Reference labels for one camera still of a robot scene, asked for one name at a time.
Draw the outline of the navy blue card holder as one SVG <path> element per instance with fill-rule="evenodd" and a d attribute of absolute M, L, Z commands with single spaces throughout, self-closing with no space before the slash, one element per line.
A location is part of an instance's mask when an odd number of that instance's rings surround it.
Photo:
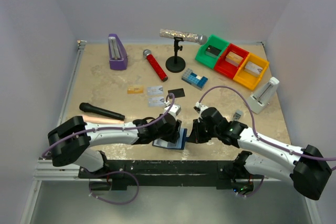
<path fill-rule="evenodd" d="M 183 150 L 185 148 L 186 140 L 187 140 L 187 129 L 181 128 L 179 132 L 179 137 L 175 143 L 158 139 L 152 143 L 152 146 L 168 150 Z"/>

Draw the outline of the black VIP card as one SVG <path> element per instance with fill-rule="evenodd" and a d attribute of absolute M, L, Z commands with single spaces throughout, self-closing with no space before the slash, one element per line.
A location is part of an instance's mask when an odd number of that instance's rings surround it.
<path fill-rule="evenodd" d="M 169 90 L 168 93 L 174 94 L 175 98 L 185 97 L 185 92 L 183 88 Z"/>

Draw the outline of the gold VIP card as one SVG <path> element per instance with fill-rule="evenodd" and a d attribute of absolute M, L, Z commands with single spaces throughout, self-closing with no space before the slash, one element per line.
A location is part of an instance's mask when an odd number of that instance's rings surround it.
<path fill-rule="evenodd" d="M 143 85 L 131 85 L 127 88 L 127 94 L 141 94 L 144 92 Z"/>

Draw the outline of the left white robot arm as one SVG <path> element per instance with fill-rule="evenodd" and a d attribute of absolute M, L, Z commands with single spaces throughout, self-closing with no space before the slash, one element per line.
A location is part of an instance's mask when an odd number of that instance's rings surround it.
<path fill-rule="evenodd" d="M 49 148 L 43 157 L 51 153 L 52 164 L 63 167 L 76 164 L 96 172 L 107 166 L 104 153 L 91 148 L 98 145 L 144 145 L 156 140 L 176 143 L 180 138 L 182 122 L 171 114 L 147 122 L 137 119 L 125 124 L 99 125 L 87 122 L 82 116 L 74 116 L 48 133 Z"/>

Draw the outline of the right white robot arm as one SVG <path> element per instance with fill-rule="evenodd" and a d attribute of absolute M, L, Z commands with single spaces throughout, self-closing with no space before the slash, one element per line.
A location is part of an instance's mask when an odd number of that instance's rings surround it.
<path fill-rule="evenodd" d="M 189 142 L 203 144 L 213 138 L 241 148 L 235 159 L 238 171 L 282 180 L 303 196 L 319 200 L 332 174 L 327 159 L 312 145 L 284 144 L 257 133 L 238 121 L 227 121 L 214 107 L 197 104 L 198 119 L 193 121 Z"/>

